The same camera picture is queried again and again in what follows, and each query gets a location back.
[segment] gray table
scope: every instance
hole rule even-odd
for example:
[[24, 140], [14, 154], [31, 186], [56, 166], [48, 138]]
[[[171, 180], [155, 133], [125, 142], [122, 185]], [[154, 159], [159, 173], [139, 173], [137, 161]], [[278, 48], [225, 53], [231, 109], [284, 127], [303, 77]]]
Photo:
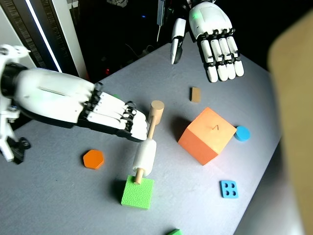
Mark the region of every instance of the gray table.
[[[152, 100], [165, 103], [154, 139], [158, 148], [148, 211], [123, 207], [120, 199], [137, 143], [89, 129], [63, 129], [32, 121], [16, 133], [32, 143], [21, 165], [0, 158], [1, 234], [185, 235], [233, 234], [280, 139], [269, 73], [243, 57], [245, 75], [209, 83], [198, 47], [189, 37], [179, 64], [169, 62], [167, 44], [103, 80], [106, 91], [133, 100], [148, 114]], [[201, 88], [201, 103], [189, 101]], [[177, 138], [188, 121], [211, 107], [251, 139], [235, 138], [207, 165], [200, 165]], [[82, 155], [99, 149], [99, 170], [84, 168]], [[224, 199], [220, 180], [234, 180], [238, 199]]]

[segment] blue disc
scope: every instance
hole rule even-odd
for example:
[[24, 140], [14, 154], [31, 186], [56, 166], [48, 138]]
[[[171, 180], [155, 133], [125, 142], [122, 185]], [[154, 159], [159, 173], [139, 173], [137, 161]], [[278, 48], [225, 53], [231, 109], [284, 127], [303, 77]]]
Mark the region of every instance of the blue disc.
[[250, 132], [244, 126], [238, 126], [235, 133], [235, 138], [239, 141], [247, 141], [250, 139]]

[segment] orange box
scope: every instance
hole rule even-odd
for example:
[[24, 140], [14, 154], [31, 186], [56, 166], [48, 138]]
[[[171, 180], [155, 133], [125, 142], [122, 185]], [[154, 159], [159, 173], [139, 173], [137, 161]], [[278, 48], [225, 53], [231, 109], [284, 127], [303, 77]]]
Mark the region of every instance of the orange box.
[[178, 143], [205, 165], [221, 153], [235, 132], [235, 127], [206, 108], [186, 128]]

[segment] green square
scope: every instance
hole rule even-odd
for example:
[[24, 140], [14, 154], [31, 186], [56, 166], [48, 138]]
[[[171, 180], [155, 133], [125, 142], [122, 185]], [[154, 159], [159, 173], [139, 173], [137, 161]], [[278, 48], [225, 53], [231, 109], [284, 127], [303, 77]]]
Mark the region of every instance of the green square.
[[134, 184], [135, 177], [127, 177], [121, 204], [127, 207], [149, 209], [154, 180], [142, 178], [140, 185]]
[[171, 231], [168, 235], [182, 235], [182, 232], [180, 229], [175, 229], [174, 231]]

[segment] gray floor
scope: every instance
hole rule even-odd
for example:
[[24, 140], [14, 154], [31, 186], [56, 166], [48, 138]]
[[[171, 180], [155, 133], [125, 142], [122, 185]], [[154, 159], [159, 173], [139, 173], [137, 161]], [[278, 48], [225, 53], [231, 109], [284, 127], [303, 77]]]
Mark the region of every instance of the gray floor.
[[235, 235], [304, 234], [283, 156], [279, 144]]

